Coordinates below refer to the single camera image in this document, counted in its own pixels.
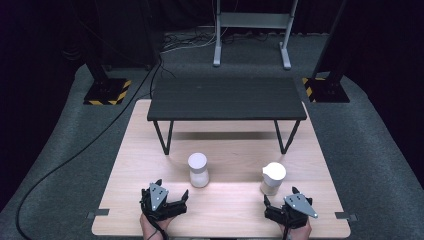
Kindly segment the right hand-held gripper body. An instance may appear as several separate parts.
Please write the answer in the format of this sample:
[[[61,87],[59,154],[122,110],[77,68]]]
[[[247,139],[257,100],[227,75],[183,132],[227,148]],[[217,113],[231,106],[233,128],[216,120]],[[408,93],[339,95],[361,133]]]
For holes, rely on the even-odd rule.
[[[267,219],[291,229],[303,227],[309,217],[318,217],[318,213],[312,207],[312,199],[306,198],[303,194],[286,196],[280,208],[272,205],[265,207],[264,215]]]

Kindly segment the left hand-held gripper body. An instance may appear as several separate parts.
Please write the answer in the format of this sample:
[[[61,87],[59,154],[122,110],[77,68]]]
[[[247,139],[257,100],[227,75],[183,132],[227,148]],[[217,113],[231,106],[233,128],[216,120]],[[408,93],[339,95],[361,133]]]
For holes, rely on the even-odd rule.
[[[142,189],[140,207],[143,214],[155,221],[163,221],[186,213],[186,202],[181,199],[168,202],[168,193],[167,189],[155,183],[150,183],[147,189]]]

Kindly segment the white jar with spout lid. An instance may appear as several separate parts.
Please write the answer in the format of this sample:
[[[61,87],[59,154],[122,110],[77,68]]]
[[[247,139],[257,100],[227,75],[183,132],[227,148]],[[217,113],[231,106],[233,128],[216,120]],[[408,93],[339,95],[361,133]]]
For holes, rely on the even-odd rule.
[[[278,162],[271,162],[262,168],[263,180],[260,190],[265,195],[276,195],[286,176],[286,168]]]

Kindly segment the clear jar with white powder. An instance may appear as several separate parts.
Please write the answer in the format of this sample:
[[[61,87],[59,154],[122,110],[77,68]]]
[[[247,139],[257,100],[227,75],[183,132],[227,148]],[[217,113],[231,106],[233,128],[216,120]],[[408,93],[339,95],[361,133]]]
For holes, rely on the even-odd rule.
[[[209,183],[207,157],[203,153],[193,153],[188,158],[190,182],[196,188],[203,188]]]

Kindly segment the black shelf with metal legs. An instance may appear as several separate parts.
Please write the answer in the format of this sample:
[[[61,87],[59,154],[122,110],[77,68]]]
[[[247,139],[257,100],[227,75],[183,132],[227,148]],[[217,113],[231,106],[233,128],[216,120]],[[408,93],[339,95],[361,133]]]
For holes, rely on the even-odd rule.
[[[267,120],[278,126],[292,121],[287,140],[277,131],[281,153],[286,153],[307,113],[296,86],[288,78],[179,78],[161,80],[147,114],[154,124],[163,152],[170,152],[172,137],[164,137],[159,123],[167,121]]]

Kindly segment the person's right hand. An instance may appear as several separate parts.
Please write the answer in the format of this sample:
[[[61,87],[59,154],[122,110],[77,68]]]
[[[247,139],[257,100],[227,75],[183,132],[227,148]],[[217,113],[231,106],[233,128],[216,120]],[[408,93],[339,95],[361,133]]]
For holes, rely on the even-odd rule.
[[[307,221],[303,227],[297,229],[286,228],[284,225],[280,225],[280,230],[283,240],[309,240],[312,227],[310,222]]]

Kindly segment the person's left hand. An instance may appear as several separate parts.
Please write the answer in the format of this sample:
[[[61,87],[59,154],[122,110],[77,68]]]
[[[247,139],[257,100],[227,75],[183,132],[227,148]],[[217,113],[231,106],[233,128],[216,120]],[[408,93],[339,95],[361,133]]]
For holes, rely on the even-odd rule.
[[[157,225],[162,230],[166,231],[171,221],[172,218],[168,218],[163,221],[158,221]],[[157,230],[155,226],[148,221],[148,218],[144,214],[140,216],[140,226],[143,232],[144,240],[163,240],[161,232]]]

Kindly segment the grey metal stand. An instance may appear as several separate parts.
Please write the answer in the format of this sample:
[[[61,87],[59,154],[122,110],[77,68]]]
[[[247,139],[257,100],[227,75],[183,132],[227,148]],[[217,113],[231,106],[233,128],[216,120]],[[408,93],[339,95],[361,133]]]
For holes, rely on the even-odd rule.
[[[221,0],[216,0],[213,66],[219,67],[221,65],[223,28],[279,29],[284,32],[284,39],[279,43],[283,68],[290,70],[291,62],[287,47],[298,2],[299,0],[292,0],[291,9],[288,13],[240,13],[222,11]]]

